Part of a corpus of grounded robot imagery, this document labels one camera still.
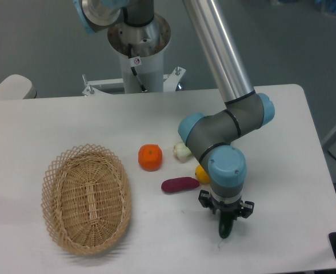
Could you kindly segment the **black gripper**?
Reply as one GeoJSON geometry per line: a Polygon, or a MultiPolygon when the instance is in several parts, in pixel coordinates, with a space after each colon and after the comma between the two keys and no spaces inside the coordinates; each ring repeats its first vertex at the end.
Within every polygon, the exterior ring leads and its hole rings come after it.
{"type": "Polygon", "coordinates": [[[254,202],[242,201],[242,199],[238,199],[233,203],[219,202],[212,196],[210,197],[210,192],[206,190],[200,190],[198,200],[203,208],[211,209],[213,215],[216,214],[217,210],[220,210],[221,212],[229,213],[234,220],[237,217],[247,219],[254,211],[254,202]]]}

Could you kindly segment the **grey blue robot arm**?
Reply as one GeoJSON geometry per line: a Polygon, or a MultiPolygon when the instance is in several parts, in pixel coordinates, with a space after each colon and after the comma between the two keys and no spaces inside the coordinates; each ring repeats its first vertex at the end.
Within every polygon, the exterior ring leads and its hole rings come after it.
{"type": "MultiPolygon", "coordinates": [[[[212,116],[189,115],[178,132],[211,180],[211,190],[199,194],[202,206],[229,219],[247,218],[254,203],[242,200],[245,157],[231,143],[268,124],[274,105],[250,83],[218,2],[184,1],[184,6],[225,109],[212,116]]],[[[163,91],[167,80],[159,56],[171,32],[153,1],[75,1],[74,7],[86,31],[107,30],[111,47],[121,57],[126,93],[163,91]]]]}

